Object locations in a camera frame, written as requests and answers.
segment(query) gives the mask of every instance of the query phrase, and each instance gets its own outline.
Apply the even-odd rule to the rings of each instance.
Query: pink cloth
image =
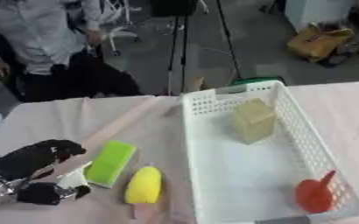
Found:
[[[289,88],[359,194],[359,82]],[[21,105],[0,127],[0,156],[48,138],[82,142],[151,98],[73,99]],[[191,186],[178,104],[175,97],[160,97],[153,108],[113,137],[139,146],[134,169],[153,163],[164,173],[168,197],[161,206],[165,213],[151,220],[132,220],[130,206],[118,200],[118,192],[94,189],[77,203],[4,206],[0,208],[0,223],[175,223],[170,222],[173,217],[192,222]],[[359,218],[336,223],[359,224]]]

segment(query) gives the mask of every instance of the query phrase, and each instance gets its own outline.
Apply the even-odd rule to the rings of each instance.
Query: green object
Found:
[[[135,151],[136,147],[133,145],[117,141],[107,142],[87,170],[87,181],[111,188]]]
[[[236,85],[242,85],[242,84],[249,84],[259,81],[281,81],[285,84],[285,79],[281,76],[272,76],[272,77],[255,77],[255,78],[248,78],[248,79],[238,79],[234,80],[233,83],[231,83],[232,86]]]

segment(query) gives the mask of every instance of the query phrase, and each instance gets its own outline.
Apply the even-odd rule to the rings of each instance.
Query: yellow ball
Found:
[[[138,170],[130,180],[125,192],[125,202],[129,204],[155,203],[162,187],[162,174],[153,166]]]

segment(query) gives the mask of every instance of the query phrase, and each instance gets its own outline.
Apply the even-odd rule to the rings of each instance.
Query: white plastic basket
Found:
[[[233,126],[234,107],[260,98],[277,113],[272,136],[247,145]],[[279,81],[185,94],[187,155],[198,224],[308,216],[330,221],[359,214],[359,199],[298,103]],[[304,179],[337,173],[333,209],[308,214],[294,202]]]

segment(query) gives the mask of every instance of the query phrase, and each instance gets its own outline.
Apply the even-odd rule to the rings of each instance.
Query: floor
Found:
[[[131,0],[143,10],[134,12],[134,32],[141,42],[119,39],[117,47],[121,57],[114,56],[105,44],[106,61],[117,68],[130,72],[148,95],[167,92],[168,62],[172,36],[165,28],[171,21],[167,18],[150,18],[145,0]],[[288,85],[359,81],[359,56],[336,68],[324,68],[310,64],[291,55],[285,43],[293,35],[293,29],[282,15],[266,15],[259,11],[268,0],[224,0],[223,10],[231,30],[241,76],[257,77],[280,75]],[[206,0],[210,13],[204,15],[201,7],[190,17],[187,52],[186,84],[197,77],[205,77],[211,88],[228,85],[233,77],[233,63],[217,14],[215,0]],[[182,44],[177,45],[172,92],[181,90]],[[6,90],[0,91],[0,112],[7,114],[16,104]]]

